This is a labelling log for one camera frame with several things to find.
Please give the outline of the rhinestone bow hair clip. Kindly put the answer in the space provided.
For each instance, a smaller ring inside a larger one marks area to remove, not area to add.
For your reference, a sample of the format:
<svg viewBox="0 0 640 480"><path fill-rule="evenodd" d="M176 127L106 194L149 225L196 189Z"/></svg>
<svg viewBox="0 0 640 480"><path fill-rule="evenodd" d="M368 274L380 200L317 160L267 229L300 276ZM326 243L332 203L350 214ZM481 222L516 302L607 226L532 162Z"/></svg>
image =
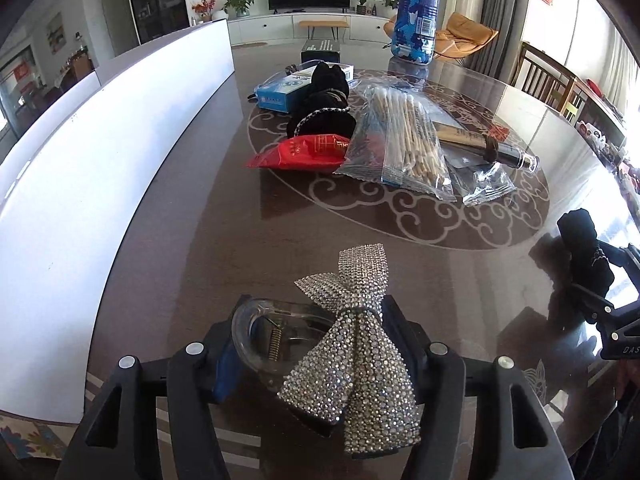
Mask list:
<svg viewBox="0 0 640 480"><path fill-rule="evenodd" d="M421 440L409 370L383 326L387 282L381 244L344 249L335 273L295 282L335 320L285 376L278 398L329 425L344 422L344 449L352 456L395 452Z"/></svg>

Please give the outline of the clear tape dispenser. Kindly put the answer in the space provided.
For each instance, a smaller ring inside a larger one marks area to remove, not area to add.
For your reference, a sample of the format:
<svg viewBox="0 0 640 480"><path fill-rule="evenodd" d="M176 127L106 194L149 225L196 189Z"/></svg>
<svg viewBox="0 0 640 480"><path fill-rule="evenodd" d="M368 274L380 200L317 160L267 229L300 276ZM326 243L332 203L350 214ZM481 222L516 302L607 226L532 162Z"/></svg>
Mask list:
<svg viewBox="0 0 640 480"><path fill-rule="evenodd" d="M334 321L315 304L248 298L232 315L231 335L240 360L276 393Z"/></svg>

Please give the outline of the small clear plastic bag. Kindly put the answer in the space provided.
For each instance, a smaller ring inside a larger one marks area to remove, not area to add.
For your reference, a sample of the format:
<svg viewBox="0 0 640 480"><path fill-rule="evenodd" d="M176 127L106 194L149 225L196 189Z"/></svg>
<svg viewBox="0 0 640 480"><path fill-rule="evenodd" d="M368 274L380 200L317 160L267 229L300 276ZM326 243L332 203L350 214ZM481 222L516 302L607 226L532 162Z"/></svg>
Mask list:
<svg viewBox="0 0 640 480"><path fill-rule="evenodd" d="M450 166L449 172L464 206L492 202L516 190L500 162L463 168Z"/></svg>

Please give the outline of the wooden dining chair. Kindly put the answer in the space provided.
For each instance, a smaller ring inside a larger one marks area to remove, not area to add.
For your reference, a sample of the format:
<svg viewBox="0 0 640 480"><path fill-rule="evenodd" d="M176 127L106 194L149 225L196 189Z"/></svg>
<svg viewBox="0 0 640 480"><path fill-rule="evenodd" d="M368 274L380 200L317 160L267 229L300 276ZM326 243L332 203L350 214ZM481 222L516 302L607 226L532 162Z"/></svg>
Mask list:
<svg viewBox="0 0 640 480"><path fill-rule="evenodd" d="M509 84L562 115L577 114L577 76L528 42L521 43Z"/></svg>

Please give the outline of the bag of wooden sticks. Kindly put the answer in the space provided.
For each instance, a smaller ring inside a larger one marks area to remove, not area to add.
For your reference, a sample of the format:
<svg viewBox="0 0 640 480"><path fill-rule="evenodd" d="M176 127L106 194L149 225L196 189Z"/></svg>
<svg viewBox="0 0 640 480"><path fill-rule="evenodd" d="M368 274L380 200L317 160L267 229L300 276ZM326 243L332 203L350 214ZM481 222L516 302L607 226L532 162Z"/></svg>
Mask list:
<svg viewBox="0 0 640 480"><path fill-rule="evenodd" d="M445 155L424 99L387 81L363 81L363 98L340 176L453 202Z"/></svg>

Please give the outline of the white cardboard bin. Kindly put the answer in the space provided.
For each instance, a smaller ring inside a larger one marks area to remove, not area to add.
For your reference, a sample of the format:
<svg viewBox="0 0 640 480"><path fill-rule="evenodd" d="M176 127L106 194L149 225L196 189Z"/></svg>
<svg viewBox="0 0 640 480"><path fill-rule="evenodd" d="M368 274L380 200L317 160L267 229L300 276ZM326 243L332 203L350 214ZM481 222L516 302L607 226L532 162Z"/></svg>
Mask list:
<svg viewBox="0 0 640 480"><path fill-rule="evenodd" d="M1 166L1 408L76 424L108 274L186 127L233 74L225 21L102 64Z"/></svg>

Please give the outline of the orange lounge chair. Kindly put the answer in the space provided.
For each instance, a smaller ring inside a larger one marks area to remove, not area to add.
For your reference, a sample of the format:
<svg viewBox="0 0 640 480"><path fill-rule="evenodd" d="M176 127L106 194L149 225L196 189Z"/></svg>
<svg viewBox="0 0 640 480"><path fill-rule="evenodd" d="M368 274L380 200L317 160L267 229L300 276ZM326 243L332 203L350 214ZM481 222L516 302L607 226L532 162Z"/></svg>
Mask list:
<svg viewBox="0 0 640 480"><path fill-rule="evenodd" d="M433 15L407 13L390 18L383 30L390 37L393 56L400 60L426 65L435 58L462 61L483 50L498 32L460 14L450 15L444 29L438 29Z"/></svg>

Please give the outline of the red packet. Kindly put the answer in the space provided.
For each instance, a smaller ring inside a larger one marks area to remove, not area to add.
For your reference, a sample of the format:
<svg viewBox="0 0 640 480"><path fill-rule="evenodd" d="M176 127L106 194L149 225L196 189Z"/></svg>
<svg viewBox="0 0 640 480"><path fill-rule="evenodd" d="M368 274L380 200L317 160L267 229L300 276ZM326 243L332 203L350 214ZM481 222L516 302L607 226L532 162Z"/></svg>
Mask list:
<svg viewBox="0 0 640 480"><path fill-rule="evenodd" d="M349 140L337 134L293 136L255 155L250 168L333 172L345 161Z"/></svg>

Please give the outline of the blue camo bottle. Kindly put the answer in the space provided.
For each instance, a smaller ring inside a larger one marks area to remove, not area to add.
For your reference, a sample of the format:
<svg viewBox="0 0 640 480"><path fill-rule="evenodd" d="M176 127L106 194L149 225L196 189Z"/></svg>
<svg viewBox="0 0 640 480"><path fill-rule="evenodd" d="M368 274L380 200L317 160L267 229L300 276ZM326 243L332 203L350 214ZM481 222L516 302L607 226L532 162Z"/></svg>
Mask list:
<svg viewBox="0 0 640 480"><path fill-rule="evenodd" d="M392 55L428 65L434 58L439 0L399 0L392 35Z"/></svg>

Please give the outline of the black cardboard box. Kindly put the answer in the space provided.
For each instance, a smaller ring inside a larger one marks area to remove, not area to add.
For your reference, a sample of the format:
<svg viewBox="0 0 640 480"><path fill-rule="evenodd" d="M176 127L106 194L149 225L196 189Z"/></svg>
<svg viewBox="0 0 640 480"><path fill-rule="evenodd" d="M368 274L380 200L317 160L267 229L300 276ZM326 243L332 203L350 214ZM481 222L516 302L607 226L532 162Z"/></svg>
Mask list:
<svg viewBox="0 0 640 480"><path fill-rule="evenodd" d="M305 62L341 62L341 44L334 39L308 39L300 51L300 60Z"/></svg>

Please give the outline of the blue white box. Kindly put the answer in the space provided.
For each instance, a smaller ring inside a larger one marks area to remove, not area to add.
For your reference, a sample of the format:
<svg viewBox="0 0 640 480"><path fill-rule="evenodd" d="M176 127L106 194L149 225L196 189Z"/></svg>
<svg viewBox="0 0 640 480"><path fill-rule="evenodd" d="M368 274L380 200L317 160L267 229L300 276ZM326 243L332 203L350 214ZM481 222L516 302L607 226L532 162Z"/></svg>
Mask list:
<svg viewBox="0 0 640 480"><path fill-rule="evenodd" d="M258 84L254 89L254 97L258 107L283 114L291 113L292 110L295 110L297 104L306 99L307 96L313 96L323 91L311 90L314 71L322 64L326 64L329 68L339 67L344 73L348 88L355 75L355 67L353 65L319 62L304 67L300 66L300 70L291 73L277 73L277 75L272 76L262 84ZM336 102L341 104L347 102L345 92L342 92L337 84L332 82L329 88L331 89L328 90L330 96L334 96L338 100Z"/></svg>

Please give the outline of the wooden bench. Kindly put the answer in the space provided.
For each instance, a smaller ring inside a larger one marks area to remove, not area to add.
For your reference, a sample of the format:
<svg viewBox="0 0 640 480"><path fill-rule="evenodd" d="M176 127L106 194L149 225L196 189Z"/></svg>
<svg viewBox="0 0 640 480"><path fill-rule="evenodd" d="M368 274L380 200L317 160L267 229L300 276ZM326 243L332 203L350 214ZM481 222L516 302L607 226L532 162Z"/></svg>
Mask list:
<svg viewBox="0 0 640 480"><path fill-rule="evenodd" d="M299 23L300 27L307 29L307 38L314 39L314 34L319 28L329 29L334 40L340 40L343 32L349 29L350 24L347 20L303 20Z"/></svg>

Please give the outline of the white tv cabinet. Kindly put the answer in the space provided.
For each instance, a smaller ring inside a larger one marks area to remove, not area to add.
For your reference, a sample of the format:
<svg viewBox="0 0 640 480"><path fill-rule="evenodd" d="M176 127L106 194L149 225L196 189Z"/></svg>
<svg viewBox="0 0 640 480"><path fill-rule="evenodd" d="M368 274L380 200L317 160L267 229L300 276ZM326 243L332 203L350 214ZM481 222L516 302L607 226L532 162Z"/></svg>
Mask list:
<svg viewBox="0 0 640 480"><path fill-rule="evenodd" d="M307 39L336 39L341 42L388 44L384 32L387 18L380 16L299 12L277 13L228 21L233 47L241 44L277 44Z"/></svg>

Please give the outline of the red flower vase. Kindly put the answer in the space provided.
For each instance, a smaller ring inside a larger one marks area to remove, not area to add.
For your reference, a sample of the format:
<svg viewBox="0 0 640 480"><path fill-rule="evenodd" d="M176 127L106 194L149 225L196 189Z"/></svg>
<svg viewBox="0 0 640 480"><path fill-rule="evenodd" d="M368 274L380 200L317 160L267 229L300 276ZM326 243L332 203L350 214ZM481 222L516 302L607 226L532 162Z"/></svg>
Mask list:
<svg viewBox="0 0 640 480"><path fill-rule="evenodd" d="M192 11L201 22L209 22L213 19L217 0L198 0L191 4Z"/></svg>

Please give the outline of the potted green plant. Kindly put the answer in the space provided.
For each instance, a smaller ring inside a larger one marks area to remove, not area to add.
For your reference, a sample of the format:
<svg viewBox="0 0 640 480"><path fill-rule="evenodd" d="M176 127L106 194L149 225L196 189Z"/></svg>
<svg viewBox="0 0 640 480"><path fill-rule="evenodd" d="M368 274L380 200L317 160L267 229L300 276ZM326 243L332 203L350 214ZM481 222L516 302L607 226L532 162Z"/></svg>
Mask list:
<svg viewBox="0 0 640 480"><path fill-rule="evenodd" d="M256 0L227 0L224 3L226 12L233 11L237 18L245 18L250 15L250 7Z"/></svg>

